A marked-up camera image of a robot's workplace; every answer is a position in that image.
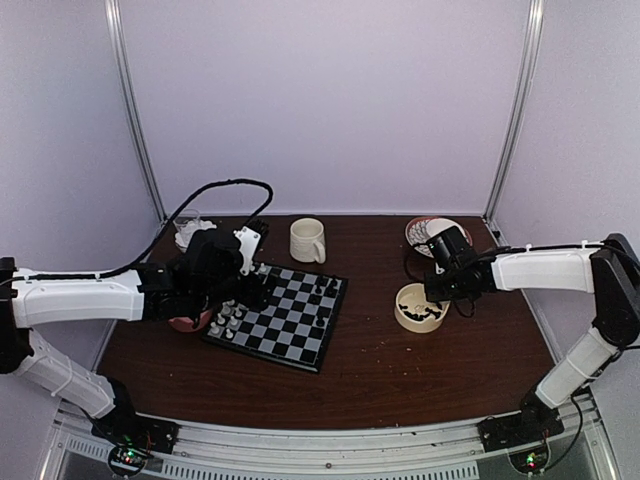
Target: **chessboard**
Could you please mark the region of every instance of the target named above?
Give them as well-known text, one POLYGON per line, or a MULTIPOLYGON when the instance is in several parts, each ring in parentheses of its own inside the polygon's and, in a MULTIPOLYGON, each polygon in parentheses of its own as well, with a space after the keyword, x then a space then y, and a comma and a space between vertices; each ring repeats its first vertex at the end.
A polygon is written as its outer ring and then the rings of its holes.
POLYGON ((203 340, 265 360, 318 373, 344 299, 347 280, 263 265, 275 280, 262 311, 226 302, 203 340))

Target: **white bowl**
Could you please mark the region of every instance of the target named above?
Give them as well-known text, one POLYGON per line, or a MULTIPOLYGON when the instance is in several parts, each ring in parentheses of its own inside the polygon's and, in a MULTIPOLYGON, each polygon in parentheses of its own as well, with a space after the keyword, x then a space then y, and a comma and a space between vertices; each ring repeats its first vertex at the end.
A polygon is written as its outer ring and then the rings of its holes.
MULTIPOLYGON (((407 226, 404 229, 404 236, 406 237, 407 242, 409 242, 409 245, 415 245, 417 243, 426 242, 432 236, 437 235, 438 233, 446 230, 449 227, 458 227, 469 244, 473 245, 471 235, 465 228, 463 228, 460 224, 454 222, 453 220, 442 217, 416 217, 409 223, 407 223, 407 226)), ((426 245, 415 247, 415 250, 426 257, 433 258, 433 255, 426 245)))
POLYGON ((396 295, 396 320, 407 330, 414 333, 429 333, 442 325, 444 316, 449 311, 450 302, 440 302, 440 306, 427 301, 422 283, 412 283, 400 289, 396 295), (422 318, 410 318, 418 315, 422 318))

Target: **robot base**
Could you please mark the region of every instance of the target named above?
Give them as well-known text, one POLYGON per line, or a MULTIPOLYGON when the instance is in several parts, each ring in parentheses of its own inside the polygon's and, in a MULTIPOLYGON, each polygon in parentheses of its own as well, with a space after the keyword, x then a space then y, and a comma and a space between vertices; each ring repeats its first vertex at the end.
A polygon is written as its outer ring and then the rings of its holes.
MULTIPOLYGON (((173 446, 178 437, 178 424, 167 420, 159 420, 157 418, 148 418, 137 416, 136 423, 142 431, 148 432, 148 437, 138 437, 131 439, 130 447, 146 452, 147 448, 152 452, 173 453, 173 446)), ((105 438, 99 428, 95 425, 91 429, 94 437, 105 438)))
POLYGON ((485 452, 514 448, 527 443, 539 442, 545 436, 552 437, 564 432, 558 411, 542 422, 531 421, 522 412, 499 418, 487 418, 478 424, 480 439, 485 452))

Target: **metal frame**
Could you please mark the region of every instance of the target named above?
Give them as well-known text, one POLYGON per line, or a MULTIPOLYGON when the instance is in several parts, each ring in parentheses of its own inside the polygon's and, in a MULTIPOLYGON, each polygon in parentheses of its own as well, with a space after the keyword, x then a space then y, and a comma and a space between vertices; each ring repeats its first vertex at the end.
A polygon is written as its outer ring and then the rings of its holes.
POLYGON ((142 169, 142 176, 145 185, 151 196, 153 208, 160 223, 167 218, 167 213, 160 197, 158 182, 153 174, 149 152, 144 140, 142 132, 142 124, 140 122, 140 114, 136 105, 136 99, 133 94, 133 82, 131 81, 131 72, 129 70, 129 62, 127 60, 127 50, 125 48, 124 32, 122 29, 122 20, 120 18, 120 2, 119 0, 105 0, 105 8, 107 11, 107 25, 109 26, 109 34, 111 35, 111 43, 113 52, 118 65, 120 74, 120 85, 127 109, 127 120, 133 144, 136 150, 136 156, 142 169))
MULTIPOLYGON (((590 458, 600 480, 619 473, 602 420, 590 395, 578 398, 583 412, 590 458)), ((571 403, 560 407, 566 431, 575 435, 578 415, 571 403)), ((477 462, 507 452, 485 453, 478 437, 481 419, 428 426, 369 430, 258 430, 177 421, 172 455, 156 454, 148 473, 158 478, 251 478, 271 480, 446 478, 440 471, 459 471, 453 479, 478 478, 477 462)), ((92 437, 91 425, 73 405, 62 402, 56 415, 40 480, 59 477, 65 452, 104 461, 111 446, 92 437)))
POLYGON ((522 51, 520 75, 518 77, 518 84, 516 87, 516 96, 513 101, 507 136, 504 140, 504 145, 502 146, 500 163, 498 164, 498 170, 491 189, 491 195, 489 196, 489 202, 487 203, 487 208, 484 212, 484 218, 490 225, 494 221, 498 202, 500 201, 500 196, 504 189, 511 161, 513 160, 518 136, 522 129, 525 105, 527 98, 529 97, 536 61, 538 59, 538 50, 540 48, 543 13, 544 0, 531 0, 527 33, 525 35, 524 49, 522 51))

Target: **mug handle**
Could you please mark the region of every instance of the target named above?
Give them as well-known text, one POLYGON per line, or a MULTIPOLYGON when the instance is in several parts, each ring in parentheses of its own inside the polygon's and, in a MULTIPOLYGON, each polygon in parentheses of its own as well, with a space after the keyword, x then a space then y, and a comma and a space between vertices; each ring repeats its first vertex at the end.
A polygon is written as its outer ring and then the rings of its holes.
POLYGON ((324 245, 318 241, 313 242, 313 246, 316 247, 316 262, 324 263, 327 260, 327 252, 324 245))

